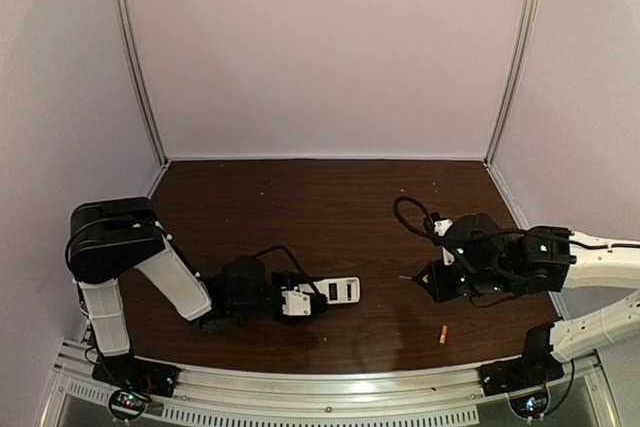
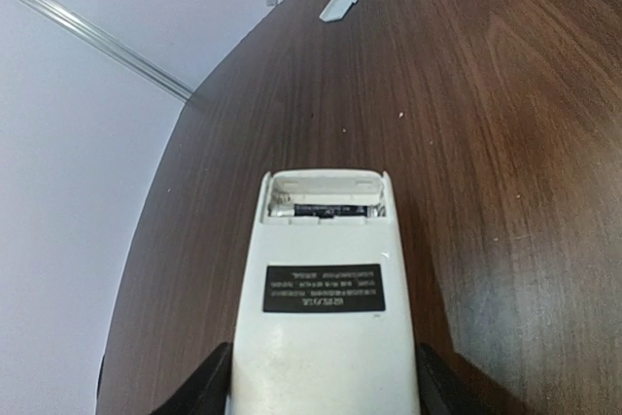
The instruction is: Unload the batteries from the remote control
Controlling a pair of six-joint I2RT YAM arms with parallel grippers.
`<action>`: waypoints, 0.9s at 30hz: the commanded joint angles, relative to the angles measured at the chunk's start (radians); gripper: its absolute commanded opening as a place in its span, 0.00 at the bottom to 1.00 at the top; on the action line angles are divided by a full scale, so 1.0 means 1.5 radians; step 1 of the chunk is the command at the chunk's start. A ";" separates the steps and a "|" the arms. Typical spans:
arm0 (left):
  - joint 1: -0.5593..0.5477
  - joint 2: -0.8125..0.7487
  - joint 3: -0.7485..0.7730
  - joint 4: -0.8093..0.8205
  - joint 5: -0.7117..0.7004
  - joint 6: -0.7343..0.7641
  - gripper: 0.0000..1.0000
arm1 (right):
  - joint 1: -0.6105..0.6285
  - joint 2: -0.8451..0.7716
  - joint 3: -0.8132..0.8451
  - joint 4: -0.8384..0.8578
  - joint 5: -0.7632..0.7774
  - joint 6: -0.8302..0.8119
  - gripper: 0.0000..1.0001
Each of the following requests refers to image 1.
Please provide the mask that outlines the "orange battery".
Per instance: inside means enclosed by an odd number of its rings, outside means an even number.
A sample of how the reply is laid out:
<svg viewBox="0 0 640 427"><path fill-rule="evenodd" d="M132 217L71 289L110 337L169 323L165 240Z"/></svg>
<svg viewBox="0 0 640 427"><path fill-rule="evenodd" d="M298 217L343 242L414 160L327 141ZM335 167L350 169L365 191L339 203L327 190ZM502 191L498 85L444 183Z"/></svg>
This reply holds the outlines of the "orange battery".
<svg viewBox="0 0 640 427"><path fill-rule="evenodd" d="M445 324L441 326L438 345L444 346L446 344L447 335L448 335L448 326Z"/></svg>

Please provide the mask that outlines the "white remote control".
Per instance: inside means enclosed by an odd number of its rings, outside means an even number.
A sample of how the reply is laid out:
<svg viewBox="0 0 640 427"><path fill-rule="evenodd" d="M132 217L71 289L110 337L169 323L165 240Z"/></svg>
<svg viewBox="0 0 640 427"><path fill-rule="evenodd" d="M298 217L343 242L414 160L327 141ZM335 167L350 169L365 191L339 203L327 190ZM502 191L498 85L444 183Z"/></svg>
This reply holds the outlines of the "white remote control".
<svg viewBox="0 0 640 427"><path fill-rule="evenodd" d="M314 280L313 284L330 306L357 304L361 300L359 277L325 278Z"/></svg>

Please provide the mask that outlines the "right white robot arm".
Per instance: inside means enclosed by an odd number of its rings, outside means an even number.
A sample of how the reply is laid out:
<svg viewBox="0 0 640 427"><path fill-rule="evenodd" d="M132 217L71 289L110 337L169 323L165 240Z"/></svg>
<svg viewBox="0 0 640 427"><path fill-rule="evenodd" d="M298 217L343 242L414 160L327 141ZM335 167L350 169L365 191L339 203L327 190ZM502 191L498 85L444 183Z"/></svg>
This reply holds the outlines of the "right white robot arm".
<svg viewBox="0 0 640 427"><path fill-rule="evenodd" d="M437 303L489 294L509 302L541 292L586 287L629 289L621 300L578 318L530 329L521 361L565 364L639 334L639 245L563 227L500 227L486 213L456 220L426 216L416 228L398 221L442 251L411 281Z"/></svg>

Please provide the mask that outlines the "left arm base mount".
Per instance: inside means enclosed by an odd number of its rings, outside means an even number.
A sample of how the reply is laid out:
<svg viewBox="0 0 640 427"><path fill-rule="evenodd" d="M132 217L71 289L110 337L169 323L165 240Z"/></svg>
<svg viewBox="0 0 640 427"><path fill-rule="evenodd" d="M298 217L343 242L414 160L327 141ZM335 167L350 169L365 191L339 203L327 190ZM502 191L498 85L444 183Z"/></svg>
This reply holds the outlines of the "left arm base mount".
<svg viewBox="0 0 640 427"><path fill-rule="evenodd" d="M128 355L99 358L92 378L114 387L108 395L107 409L120 422L128 424L173 397L180 369L170 364L140 360Z"/></svg>

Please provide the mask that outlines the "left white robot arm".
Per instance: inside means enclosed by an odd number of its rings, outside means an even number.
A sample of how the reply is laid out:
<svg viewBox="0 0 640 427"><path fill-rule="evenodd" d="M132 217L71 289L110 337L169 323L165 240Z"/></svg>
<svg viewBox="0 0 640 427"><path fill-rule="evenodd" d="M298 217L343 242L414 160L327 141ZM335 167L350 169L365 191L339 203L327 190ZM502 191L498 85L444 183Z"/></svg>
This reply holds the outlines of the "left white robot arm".
<svg viewBox="0 0 640 427"><path fill-rule="evenodd" d="M213 277L196 272L161 225L147 197L89 202L70 218L65 262L94 331L98 365L110 376L135 366L119 279L137 270L191 326L205 333L244 325L255 315L296 323L322 313L327 298L293 252L294 271L267 274L263 253L240 256Z"/></svg>

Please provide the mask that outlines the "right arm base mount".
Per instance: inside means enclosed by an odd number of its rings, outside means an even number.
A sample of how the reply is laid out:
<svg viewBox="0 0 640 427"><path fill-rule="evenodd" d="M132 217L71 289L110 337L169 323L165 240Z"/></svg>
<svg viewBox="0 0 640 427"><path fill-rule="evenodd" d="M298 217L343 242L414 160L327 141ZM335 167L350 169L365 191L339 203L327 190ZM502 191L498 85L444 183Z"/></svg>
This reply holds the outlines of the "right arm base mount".
<svg viewBox="0 0 640 427"><path fill-rule="evenodd" d="M479 380L486 397L506 394L512 413L527 422L542 420L551 406L549 383L561 379L563 365L552 356L517 357L483 364Z"/></svg>

